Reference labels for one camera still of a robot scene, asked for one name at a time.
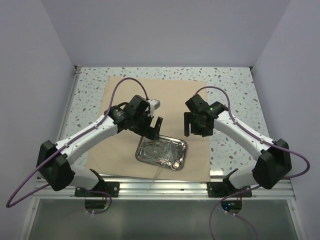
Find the steel instrument tray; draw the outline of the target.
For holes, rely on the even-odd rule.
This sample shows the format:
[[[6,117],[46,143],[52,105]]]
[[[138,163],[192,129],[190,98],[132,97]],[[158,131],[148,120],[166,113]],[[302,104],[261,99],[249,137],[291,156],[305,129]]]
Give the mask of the steel instrument tray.
[[[172,170],[171,168],[166,166],[164,163],[165,155],[170,143],[185,144],[187,145],[187,149],[188,149],[188,144],[181,139],[172,138],[164,135],[161,135],[159,137],[159,140],[150,140],[146,137],[141,137],[135,152],[135,158],[141,163],[150,164],[153,166]],[[186,155],[187,155],[187,150],[186,150],[183,165],[175,171],[180,171],[184,167]]]

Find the beige cloth wrap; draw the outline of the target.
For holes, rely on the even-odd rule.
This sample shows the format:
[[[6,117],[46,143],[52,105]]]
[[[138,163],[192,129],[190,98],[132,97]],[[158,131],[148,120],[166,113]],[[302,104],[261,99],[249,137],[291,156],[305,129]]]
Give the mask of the beige cloth wrap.
[[[210,180],[210,139],[191,134],[184,135],[184,113],[188,112],[185,102],[196,90],[205,86],[203,82],[188,80],[139,79],[140,83],[126,80],[117,88],[113,105],[128,102],[135,95],[148,95],[160,101],[154,116],[162,117],[160,134],[184,140],[187,152],[184,167],[170,170],[142,163],[135,157],[140,136],[123,130],[105,139],[88,151],[85,168],[99,174],[137,177],[159,180],[208,182]]]

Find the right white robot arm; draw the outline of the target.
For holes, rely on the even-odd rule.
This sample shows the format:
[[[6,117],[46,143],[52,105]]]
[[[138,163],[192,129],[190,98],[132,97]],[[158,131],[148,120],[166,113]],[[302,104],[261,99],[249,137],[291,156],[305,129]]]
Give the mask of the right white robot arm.
[[[292,169],[289,145],[259,134],[234,117],[228,107],[216,101],[208,104],[198,94],[185,102],[184,135],[212,136],[217,130],[243,147],[256,161],[254,167],[235,169],[223,181],[223,192],[235,196],[242,188],[259,185],[272,189]]]

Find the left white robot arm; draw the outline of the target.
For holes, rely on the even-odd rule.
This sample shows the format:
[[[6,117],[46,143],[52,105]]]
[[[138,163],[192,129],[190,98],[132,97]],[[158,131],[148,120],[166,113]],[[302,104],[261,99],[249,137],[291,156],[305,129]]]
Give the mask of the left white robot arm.
[[[158,117],[154,127],[151,127],[151,123],[160,105],[159,100],[146,100],[135,95],[128,103],[112,106],[73,136],[56,143],[50,140],[43,142],[37,159],[38,172],[56,192],[73,186],[86,189],[95,197],[101,195],[105,190],[102,176],[93,169],[75,168],[75,161],[95,145],[123,130],[158,140],[163,119]]]

